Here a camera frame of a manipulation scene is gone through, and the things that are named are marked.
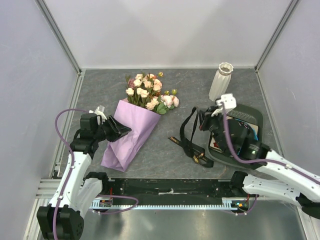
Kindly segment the purple pink wrapping paper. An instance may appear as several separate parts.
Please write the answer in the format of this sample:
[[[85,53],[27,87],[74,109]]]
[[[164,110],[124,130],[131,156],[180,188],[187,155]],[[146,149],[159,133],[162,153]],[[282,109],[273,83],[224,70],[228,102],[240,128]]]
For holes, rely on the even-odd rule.
[[[131,128],[131,131],[119,140],[108,143],[101,165],[109,169],[125,172],[161,116],[125,100],[120,100],[115,110],[114,118],[126,127]]]

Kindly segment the black ribbon with gold lettering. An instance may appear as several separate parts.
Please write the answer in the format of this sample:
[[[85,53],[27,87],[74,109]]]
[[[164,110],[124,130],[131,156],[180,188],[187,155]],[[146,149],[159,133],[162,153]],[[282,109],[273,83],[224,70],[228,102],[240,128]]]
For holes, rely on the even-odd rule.
[[[195,120],[193,123],[192,133],[190,139],[185,135],[185,127],[190,121],[191,117],[196,113]],[[205,149],[199,145],[193,143],[193,138],[197,129],[198,120],[200,120],[200,110],[198,107],[193,107],[191,114],[183,121],[179,129],[180,139],[170,136],[168,139],[175,143],[176,145],[183,148],[185,155],[191,158],[196,164],[204,168],[212,168],[214,166],[214,161],[206,156]]]

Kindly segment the pink artificial flower bunch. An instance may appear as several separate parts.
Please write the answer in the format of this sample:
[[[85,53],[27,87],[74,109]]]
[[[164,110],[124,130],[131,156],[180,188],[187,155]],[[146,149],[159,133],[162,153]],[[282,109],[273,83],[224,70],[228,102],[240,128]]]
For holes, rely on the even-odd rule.
[[[125,76],[127,87],[126,100],[135,106],[163,115],[180,105],[177,90],[164,91],[161,78],[163,72],[138,73],[135,77]]]

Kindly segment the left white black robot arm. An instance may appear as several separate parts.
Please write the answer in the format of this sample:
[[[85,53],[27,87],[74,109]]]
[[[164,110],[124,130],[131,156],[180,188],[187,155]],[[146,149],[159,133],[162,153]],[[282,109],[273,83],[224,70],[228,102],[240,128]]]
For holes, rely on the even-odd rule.
[[[69,155],[65,172],[53,197],[39,207],[36,217],[46,240],[78,240],[84,230],[85,215],[94,199],[110,191],[108,176],[103,172],[86,174],[99,143],[116,142],[131,132],[131,128],[113,116],[86,112],[80,117],[80,127],[67,145]]]

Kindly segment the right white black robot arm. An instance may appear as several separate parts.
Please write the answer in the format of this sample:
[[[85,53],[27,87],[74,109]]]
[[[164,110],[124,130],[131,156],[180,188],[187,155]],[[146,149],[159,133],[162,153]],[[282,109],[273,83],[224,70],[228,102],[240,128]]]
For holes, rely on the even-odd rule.
[[[210,154],[224,164],[234,164],[276,178],[256,178],[235,173],[229,191],[235,197],[244,193],[277,198],[296,206],[318,219],[320,217],[320,177],[286,160],[255,137],[252,127],[239,119],[229,118],[227,110],[212,106],[199,110],[199,129],[209,131],[217,145]]]

